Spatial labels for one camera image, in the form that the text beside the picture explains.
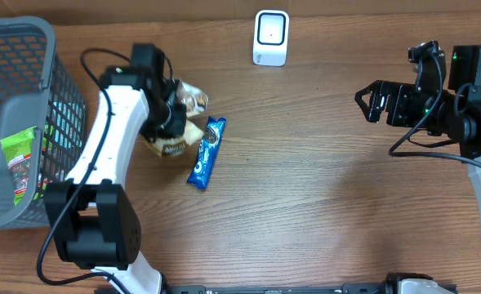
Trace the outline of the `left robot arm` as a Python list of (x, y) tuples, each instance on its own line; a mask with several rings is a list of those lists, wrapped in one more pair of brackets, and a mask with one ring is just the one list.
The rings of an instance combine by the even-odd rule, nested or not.
[(124, 185), (137, 137), (154, 143), (182, 136), (186, 107), (163, 72), (171, 62), (161, 49), (136, 43), (126, 61), (100, 77), (88, 74), (99, 88), (95, 121), (66, 179), (44, 194), (51, 230), (36, 273), (48, 285), (103, 277), (118, 293), (167, 292), (140, 250), (140, 221)]

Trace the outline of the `teal wet wipes pack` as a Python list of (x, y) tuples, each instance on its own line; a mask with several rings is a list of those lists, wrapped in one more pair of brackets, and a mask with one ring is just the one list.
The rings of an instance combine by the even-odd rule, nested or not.
[(52, 131), (53, 139), (66, 149), (80, 148), (82, 146), (80, 135), (82, 118), (83, 114), (78, 104), (54, 102), (52, 120), (55, 122), (55, 127), (58, 130)]

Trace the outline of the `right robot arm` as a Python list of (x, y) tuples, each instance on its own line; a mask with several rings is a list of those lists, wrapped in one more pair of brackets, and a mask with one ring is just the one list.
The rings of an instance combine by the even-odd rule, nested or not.
[(464, 163), (481, 223), (481, 45), (455, 46), (448, 59), (431, 40), (409, 48), (408, 60), (417, 74), (413, 84), (376, 80), (354, 100), (368, 122), (386, 113), (388, 125), (408, 129), (389, 156)]

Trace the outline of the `blue Oreo cookie pack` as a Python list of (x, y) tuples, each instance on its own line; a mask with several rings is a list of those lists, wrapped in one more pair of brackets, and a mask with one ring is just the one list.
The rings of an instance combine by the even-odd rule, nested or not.
[(226, 125), (226, 118), (209, 117), (207, 120), (195, 165), (187, 180), (198, 189), (206, 189), (208, 186)]

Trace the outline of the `brown white pastry wrapper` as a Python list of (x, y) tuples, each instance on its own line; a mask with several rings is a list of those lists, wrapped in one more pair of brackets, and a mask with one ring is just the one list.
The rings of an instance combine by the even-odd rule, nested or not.
[(189, 119), (205, 112), (209, 98), (201, 89), (180, 79), (167, 79), (162, 95), (171, 111), (170, 121), (166, 127), (144, 135), (144, 143), (159, 157), (174, 157), (203, 137), (204, 131)]

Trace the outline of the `green snack bag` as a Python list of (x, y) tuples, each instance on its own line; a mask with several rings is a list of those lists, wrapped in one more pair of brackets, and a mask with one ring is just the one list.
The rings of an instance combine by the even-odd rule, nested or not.
[(31, 172), (30, 159), (33, 140), (35, 139), (34, 129), (35, 127), (29, 127), (0, 140), (7, 168), (11, 175), (15, 205), (22, 200), (28, 188)]

